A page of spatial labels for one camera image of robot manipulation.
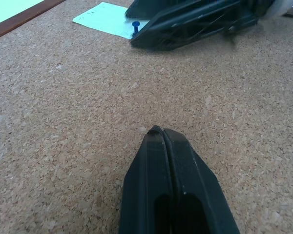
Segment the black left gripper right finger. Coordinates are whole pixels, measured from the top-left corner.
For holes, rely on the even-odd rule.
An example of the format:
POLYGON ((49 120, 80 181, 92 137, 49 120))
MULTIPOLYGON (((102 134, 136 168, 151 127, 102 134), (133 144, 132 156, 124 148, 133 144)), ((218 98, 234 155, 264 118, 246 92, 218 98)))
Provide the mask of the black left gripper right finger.
POLYGON ((187 138, 164 129, 164 140, 173 188, 173 233, 239 233, 215 174, 187 138))

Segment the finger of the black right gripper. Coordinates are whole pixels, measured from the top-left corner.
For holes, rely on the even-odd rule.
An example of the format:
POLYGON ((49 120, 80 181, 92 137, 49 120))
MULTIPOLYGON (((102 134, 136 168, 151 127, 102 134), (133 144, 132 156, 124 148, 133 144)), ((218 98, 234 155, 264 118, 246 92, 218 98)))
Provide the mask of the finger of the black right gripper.
POLYGON ((135 0, 127 19, 241 19, 240 0, 135 0))
POLYGON ((130 44, 139 49, 174 50, 218 33, 239 32, 257 21, 244 5, 178 5, 154 16, 130 44))

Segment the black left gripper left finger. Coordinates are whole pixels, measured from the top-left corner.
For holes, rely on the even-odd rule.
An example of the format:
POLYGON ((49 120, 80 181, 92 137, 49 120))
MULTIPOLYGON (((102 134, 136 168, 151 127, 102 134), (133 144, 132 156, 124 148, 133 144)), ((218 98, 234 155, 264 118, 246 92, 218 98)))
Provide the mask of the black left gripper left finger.
POLYGON ((119 233, 170 233, 171 178, 163 131, 153 126, 124 179, 119 233))

